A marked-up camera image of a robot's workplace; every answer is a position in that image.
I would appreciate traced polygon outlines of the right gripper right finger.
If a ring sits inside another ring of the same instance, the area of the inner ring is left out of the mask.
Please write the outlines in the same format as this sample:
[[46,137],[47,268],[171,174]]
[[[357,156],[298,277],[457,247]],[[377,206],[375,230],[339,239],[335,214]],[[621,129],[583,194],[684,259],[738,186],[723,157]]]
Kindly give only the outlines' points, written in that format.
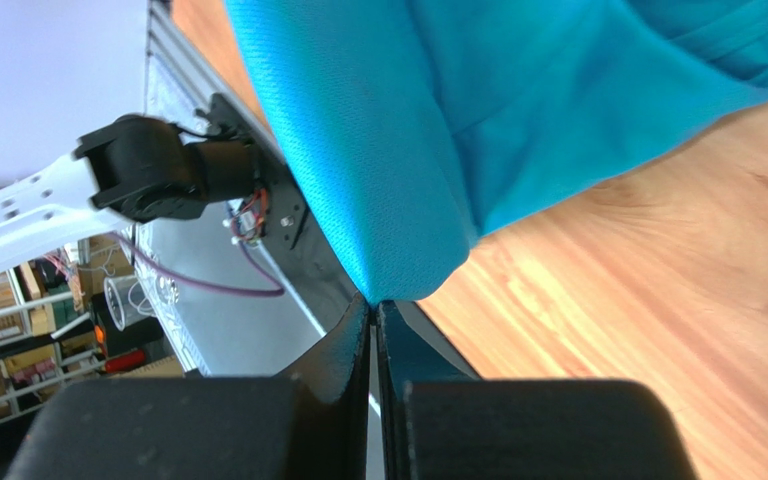
[[692,479],[670,412],[628,380],[479,380],[392,302],[375,314],[390,479]]

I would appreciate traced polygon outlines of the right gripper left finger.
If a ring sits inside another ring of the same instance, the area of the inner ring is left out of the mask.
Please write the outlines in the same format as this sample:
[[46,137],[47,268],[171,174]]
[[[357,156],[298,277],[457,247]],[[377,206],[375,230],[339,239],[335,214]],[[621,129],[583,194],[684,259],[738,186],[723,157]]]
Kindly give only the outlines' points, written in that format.
[[369,307],[279,373],[83,381],[36,418],[11,479],[362,479]]

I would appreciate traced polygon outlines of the teal blue t-shirt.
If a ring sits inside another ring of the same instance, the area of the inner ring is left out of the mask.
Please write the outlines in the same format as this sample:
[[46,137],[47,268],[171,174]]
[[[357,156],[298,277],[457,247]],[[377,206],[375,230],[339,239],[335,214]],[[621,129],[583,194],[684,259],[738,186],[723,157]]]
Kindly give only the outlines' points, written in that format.
[[251,83],[371,303],[768,101],[768,1],[231,1]]

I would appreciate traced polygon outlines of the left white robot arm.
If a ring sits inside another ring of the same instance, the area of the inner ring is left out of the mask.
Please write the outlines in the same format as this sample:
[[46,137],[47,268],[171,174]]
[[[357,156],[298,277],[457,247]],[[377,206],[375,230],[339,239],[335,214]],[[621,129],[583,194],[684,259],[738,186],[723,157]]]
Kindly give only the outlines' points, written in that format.
[[0,272],[68,242],[157,219],[195,220],[252,194],[264,154],[239,133],[184,143],[163,120],[128,116],[84,135],[0,189]]

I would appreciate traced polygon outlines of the clear plastic cup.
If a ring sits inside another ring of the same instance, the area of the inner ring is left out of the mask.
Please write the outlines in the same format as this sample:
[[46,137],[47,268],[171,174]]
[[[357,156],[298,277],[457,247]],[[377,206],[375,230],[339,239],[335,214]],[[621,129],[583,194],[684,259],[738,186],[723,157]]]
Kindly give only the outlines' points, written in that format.
[[112,321],[119,331],[150,319],[160,320],[163,314],[173,314],[173,307],[180,296],[175,281],[164,276],[107,277],[103,293]]

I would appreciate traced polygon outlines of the background storage shelves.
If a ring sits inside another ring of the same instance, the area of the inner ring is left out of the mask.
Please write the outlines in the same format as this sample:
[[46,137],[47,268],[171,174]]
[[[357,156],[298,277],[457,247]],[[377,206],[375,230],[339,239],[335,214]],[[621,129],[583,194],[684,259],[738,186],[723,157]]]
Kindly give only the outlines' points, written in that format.
[[77,381],[149,368],[174,355],[158,320],[119,331],[104,279],[134,275],[103,236],[0,273],[0,425],[39,410]]

